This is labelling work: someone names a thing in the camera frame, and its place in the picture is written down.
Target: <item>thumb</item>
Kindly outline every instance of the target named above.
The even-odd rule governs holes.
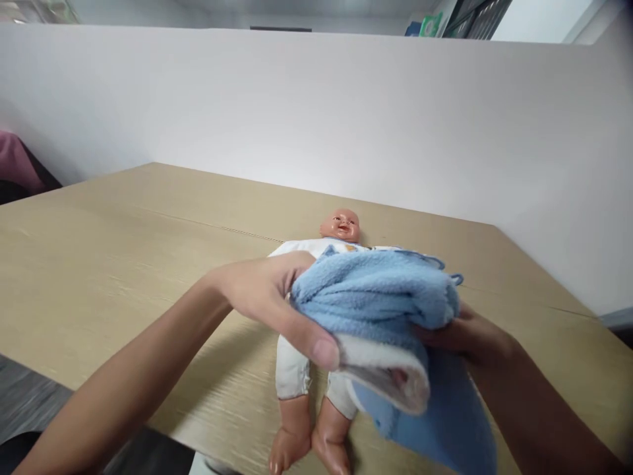
[[[455,319],[439,330],[427,330],[418,326],[413,330],[422,343],[433,348],[463,352],[468,346],[468,328],[463,319]]]
[[[282,334],[300,353],[328,371],[338,369],[340,353],[334,337],[294,310],[285,300],[278,302],[271,327]]]

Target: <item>gray floor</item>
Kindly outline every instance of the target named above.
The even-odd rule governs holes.
[[[0,355],[0,443],[42,431],[72,392]],[[187,475],[194,451],[144,428],[108,464],[107,475]]]

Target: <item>forearm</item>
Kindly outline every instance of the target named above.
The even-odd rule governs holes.
[[[71,397],[15,474],[95,472],[155,411],[231,307],[208,276]]]
[[[507,360],[469,372],[524,475],[622,472],[518,343]]]

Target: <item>hand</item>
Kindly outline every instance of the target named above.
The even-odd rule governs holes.
[[[487,367],[499,365],[516,353],[518,342],[510,334],[465,302],[460,302],[460,308],[459,317],[442,329],[416,327],[422,343],[460,353],[469,363]]]
[[[296,251],[228,264],[210,276],[235,310],[281,333],[314,363],[334,371],[340,361],[334,337],[286,301],[295,279],[314,261],[310,253]]]

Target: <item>pink fabric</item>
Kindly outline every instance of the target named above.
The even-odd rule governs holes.
[[[0,179],[17,183],[32,195],[46,191],[20,139],[15,134],[3,131],[0,131]]]

